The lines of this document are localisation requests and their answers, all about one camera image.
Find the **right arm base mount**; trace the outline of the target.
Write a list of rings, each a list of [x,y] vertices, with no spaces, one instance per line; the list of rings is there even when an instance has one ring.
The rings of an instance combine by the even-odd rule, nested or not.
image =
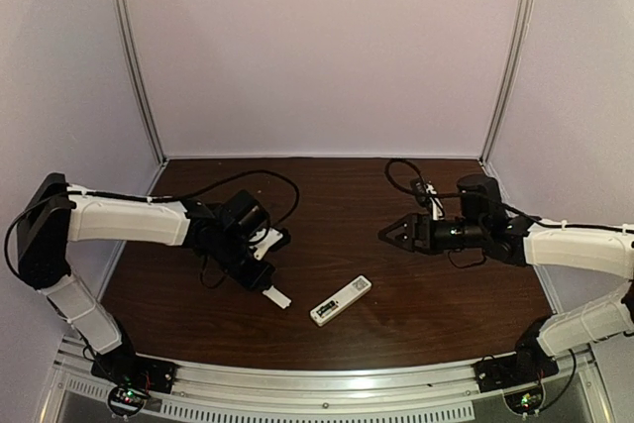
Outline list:
[[[556,361],[545,354],[535,339],[520,341],[515,351],[503,357],[485,357],[473,364],[481,393],[507,389],[556,375]]]

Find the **white battery cover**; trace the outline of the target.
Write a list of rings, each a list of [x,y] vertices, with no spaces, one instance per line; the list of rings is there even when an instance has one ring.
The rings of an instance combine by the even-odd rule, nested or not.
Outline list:
[[[291,304],[291,299],[279,291],[274,285],[264,290],[263,295],[280,309],[286,309]]]

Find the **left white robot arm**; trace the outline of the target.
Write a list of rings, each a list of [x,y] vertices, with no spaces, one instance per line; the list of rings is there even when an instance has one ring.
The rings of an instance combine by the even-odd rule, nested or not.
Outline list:
[[[215,262],[246,290],[262,293],[280,308],[291,301],[272,283],[265,254],[285,233],[275,230],[258,200],[241,190],[224,203],[191,197],[138,197],[90,190],[46,177],[7,231],[17,238],[18,262],[10,267],[43,294],[97,357],[131,359],[122,326],[98,302],[66,259],[70,242],[147,242],[183,247]]]

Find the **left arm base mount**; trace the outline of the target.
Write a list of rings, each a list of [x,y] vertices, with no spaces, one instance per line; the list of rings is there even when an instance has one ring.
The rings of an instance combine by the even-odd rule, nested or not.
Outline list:
[[[106,354],[96,353],[90,373],[112,383],[144,391],[170,394],[176,364],[170,361],[142,357],[130,342]]]

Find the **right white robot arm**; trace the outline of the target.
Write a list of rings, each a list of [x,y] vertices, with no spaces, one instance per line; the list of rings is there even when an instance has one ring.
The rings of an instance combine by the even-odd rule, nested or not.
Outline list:
[[[454,197],[461,214],[448,220],[410,213],[378,238],[410,253],[479,250],[485,260],[514,266],[558,265],[611,274],[623,284],[571,311],[534,322],[515,352],[532,359],[633,331],[633,228],[569,224],[531,216],[503,203],[497,181],[485,174],[460,178]]]

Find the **white remote control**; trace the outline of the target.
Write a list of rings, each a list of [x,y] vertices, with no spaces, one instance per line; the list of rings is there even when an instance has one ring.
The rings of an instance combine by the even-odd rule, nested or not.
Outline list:
[[[372,283],[365,276],[359,275],[314,307],[309,316],[318,327],[323,327],[366,295],[371,288]]]

